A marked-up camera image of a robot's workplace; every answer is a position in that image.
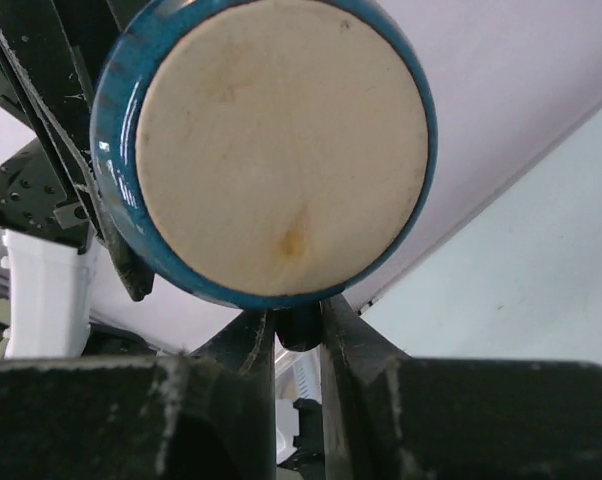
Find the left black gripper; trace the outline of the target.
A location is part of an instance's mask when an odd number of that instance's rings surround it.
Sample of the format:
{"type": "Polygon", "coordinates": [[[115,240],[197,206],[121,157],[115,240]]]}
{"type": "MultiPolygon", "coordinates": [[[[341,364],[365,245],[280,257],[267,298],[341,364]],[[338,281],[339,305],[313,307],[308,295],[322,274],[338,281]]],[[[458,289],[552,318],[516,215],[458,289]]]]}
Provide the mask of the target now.
{"type": "Polygon", "coordinates": [[[62,185],[39,140],[0,166],[0,227],[85,250],[91,226],[129,296],[154,274],[117,231],[98,191],[89,146],[94,91],[110,48],[139,1],[0,1],[0,60],[64,169],[62,185]]]}

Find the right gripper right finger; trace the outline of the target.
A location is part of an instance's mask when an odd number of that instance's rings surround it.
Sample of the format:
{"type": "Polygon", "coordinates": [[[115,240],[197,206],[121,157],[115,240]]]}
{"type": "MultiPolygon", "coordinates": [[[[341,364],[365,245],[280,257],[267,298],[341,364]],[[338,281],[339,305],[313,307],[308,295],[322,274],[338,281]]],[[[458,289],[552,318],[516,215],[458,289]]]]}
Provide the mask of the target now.
{"type": "Polygon", "coordinates": [[[602,479],[602,367],[416,358],[322,305],[329,479],[602,479]]]}

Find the blue mug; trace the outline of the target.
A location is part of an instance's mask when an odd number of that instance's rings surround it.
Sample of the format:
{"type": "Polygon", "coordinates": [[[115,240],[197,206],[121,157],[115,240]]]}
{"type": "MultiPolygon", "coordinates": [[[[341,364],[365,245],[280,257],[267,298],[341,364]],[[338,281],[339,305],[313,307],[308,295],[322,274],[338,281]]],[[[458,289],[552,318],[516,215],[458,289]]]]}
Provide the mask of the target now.
{"type": "Polygon", "coordinates": [[[423,209],[437,146],[425,72],[374,1],[152,1],[90,120],[124,241],[240,309],[312,305],[377,270],[423,209]]]}

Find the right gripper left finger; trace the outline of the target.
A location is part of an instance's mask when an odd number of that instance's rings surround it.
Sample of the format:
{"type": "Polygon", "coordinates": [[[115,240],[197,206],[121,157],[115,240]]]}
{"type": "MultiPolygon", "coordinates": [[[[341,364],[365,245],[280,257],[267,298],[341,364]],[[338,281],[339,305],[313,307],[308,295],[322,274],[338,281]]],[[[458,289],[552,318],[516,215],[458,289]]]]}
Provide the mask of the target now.
{"type": "Polygon", "coordinates": [[[272,479],[274,326],[191,355],[0,361],[0,479],[272,479]]]}

